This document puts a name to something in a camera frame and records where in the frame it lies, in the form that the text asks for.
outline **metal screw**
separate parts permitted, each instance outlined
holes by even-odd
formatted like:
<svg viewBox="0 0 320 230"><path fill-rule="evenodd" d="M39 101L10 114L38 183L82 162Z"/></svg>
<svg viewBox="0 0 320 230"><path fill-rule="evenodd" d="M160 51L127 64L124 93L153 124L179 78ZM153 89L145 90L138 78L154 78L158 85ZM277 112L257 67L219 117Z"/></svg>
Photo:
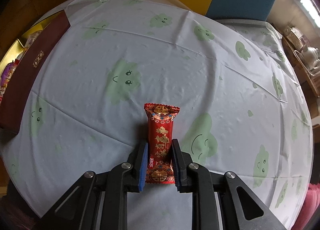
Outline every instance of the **metal screw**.
<svg viewBox="0 0 320 230"><path fill-rule="evenodd" d="M190 163L190 164L189 164L189 168L196 170L196 169L199 168L199 165L198 165L197 163Z"/></svg>
<svg viewBox="0 0 320 230"><path fill-rule="evenodd" d="M234 172L227 172L227 173L226 173L226 176L227 176L228 178L235 178L235 177L236 177L236 174L235 174Z"/></svg>
<svg viewBox="0 0 320 230"><path fill-rule="evenodd" d="M84 176L87 177L87 178L91 178L91 177L94 176L94 172L92 172L92 171L87 171L87 172L84 173Z"/></svg>
<svg viewBox="0 0 320 230"><path fill-rule="evenodd" d="M122 163L121 167L124 169L130 169L131 168L131 163Z"/></svg>

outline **pink fabric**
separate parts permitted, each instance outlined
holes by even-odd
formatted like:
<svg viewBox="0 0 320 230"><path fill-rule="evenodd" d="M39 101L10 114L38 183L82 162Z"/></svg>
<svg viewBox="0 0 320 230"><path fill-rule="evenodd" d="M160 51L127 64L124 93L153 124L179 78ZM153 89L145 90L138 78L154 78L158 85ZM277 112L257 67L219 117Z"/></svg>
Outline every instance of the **pink fabric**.
<svg viewBox="0 0 320 230"><path fill-rule="evenodd" d="M309 184L306 199L291 230L302 230L320 203L320 184Z"/></svg>

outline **candy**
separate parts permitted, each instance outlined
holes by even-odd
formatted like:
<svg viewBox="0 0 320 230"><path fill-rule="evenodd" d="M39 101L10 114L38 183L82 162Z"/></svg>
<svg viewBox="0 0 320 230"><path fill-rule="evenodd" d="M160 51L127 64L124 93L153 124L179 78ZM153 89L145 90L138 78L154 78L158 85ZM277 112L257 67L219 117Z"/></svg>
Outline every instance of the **candy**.
<svg viewBox="0 0 320 230"><path fill-rule="evenodd" d="M173 119L180 108L163 104L146 103L148 116L149 160L146 175L147 183L174 183L171 165L171 141Z"/></svg>

